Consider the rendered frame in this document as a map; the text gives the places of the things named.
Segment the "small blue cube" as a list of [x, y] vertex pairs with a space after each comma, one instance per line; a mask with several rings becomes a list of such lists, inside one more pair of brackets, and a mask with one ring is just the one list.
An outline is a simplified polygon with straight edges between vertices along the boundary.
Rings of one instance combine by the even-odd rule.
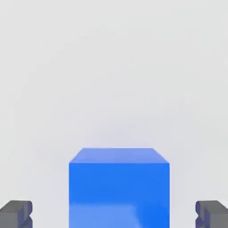
[[170, 228], [170, 164], [152, 148], [84, 148], [69, 163], [69, 228]]

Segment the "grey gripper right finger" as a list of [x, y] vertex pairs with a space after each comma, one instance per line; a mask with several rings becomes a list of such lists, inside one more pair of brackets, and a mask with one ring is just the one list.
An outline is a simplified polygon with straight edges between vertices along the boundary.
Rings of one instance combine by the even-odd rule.
[[228, 228], [228, 208], [219, 201], [197, 201], [195, 211], [195, 228]]

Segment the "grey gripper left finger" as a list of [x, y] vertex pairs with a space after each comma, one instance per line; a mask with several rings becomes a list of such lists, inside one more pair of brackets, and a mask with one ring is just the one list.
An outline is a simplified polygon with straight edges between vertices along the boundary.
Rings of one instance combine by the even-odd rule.
[[11, 200], [0, 209], [0, 228], [33, 228], [31, 201]]

